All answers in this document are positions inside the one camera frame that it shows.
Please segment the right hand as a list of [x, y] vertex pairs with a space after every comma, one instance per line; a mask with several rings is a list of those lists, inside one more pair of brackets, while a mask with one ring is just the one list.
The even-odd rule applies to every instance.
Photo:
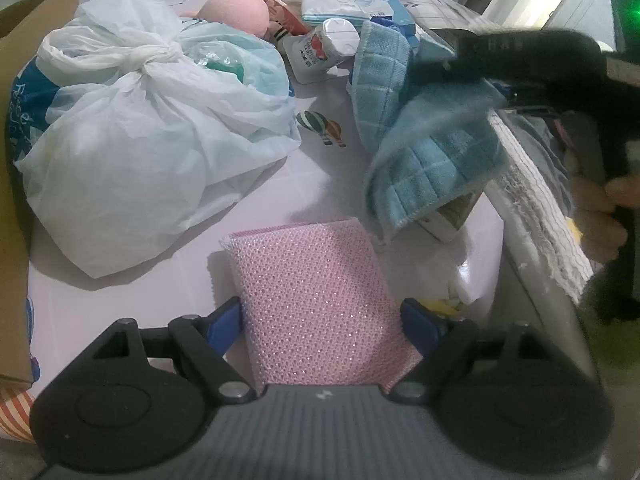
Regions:
[[582, 251], [598, 263], [614, 261], [626, 244], [628, 231], [613, 214], [617, 207], [639, 208], [638, 174], [597, 184], [582, 174], [578, 158], [571, 150], [565, 152], [564, 165], [570, 173], [570, 194], [576, 209], [574, 222], [582, 233]]

